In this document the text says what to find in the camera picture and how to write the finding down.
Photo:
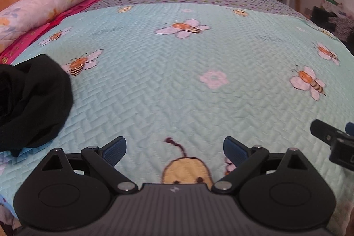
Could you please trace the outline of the black garment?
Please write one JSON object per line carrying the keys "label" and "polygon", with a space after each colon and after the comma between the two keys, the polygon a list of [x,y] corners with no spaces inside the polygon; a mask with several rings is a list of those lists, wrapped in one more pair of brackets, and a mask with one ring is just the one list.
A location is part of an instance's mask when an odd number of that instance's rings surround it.
{"label": "black garment", "polygon": [[1,65],[1,151],[18,157],[56,138],[73,106],[69,75],[46,54]]}

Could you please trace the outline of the black white patterned clothes pile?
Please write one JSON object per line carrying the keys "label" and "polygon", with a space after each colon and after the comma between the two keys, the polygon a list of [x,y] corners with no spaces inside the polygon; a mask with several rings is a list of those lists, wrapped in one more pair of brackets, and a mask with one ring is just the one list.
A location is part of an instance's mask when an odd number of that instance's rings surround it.
{"label": "black white patterned clothes pile", "polygon": [[330,17],[328,22],[334,25],[332,32],[339,40],[348,42],[353,40],[353,19]]}

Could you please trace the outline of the mint bee quilt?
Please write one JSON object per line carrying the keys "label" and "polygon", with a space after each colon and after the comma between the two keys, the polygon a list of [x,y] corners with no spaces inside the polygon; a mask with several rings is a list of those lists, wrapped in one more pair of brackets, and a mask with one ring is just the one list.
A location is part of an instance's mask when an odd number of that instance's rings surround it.
{"label": "mint bee quilt", "polygon": [[320,119],[353,121],[353,55],[309,21],[206,4],[142,4],[72,15],[15,60],[46,54],[69,74],[74,104],[59,135],[19,159],[1,153],[1,204],[54,147],[77,153],[117,136],[127,141],[118,170],[137,184],[171,176],[213,181],[232,171],[227,136],[272,152],[299,148],[333,190],[329,229],[344,234],[353,172],[329,161],[310,134]]}

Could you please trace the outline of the red patterned sheet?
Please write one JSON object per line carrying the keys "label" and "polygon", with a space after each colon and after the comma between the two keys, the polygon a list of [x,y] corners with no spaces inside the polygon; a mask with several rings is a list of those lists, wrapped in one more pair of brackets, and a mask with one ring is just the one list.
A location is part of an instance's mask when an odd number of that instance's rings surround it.
{"label": "red patterned sheet", "polygon": [[15,42],[13,42],[13,44],[8,46],[3,52],[1,52],[1,64],[11,64],[16,59],[16,57],[21,54],[28,46],[38,40],[46,32],[59,25],[63,19],[82,12],[98,1],[99,0],[85,0],[71,7],[67,11],[60,13],[52,21],[29,30],[20,36]]}

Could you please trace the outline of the floral rolled duvet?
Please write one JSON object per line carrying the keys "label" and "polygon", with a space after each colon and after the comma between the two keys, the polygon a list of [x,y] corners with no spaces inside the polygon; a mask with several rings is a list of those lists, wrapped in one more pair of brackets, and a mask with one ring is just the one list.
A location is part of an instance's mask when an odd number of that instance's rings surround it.
{"label": "floral rolled duvet", "polygon": [[19,0],[1,11],[1,51],[27,31],[86,0]]}

